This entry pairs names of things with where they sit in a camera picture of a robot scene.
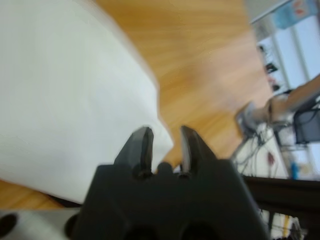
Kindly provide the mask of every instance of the white cloth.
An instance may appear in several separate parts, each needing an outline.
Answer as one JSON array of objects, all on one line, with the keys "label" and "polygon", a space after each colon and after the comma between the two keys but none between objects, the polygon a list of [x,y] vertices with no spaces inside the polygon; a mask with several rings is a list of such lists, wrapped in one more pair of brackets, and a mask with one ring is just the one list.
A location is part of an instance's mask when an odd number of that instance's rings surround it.
[{"label": "white cloth", "polygon": [[153,170],[172,148],[154,76],[96,5],[1,0],[0,33],[1,179],[81,203],[134,130],[153,130]]}]

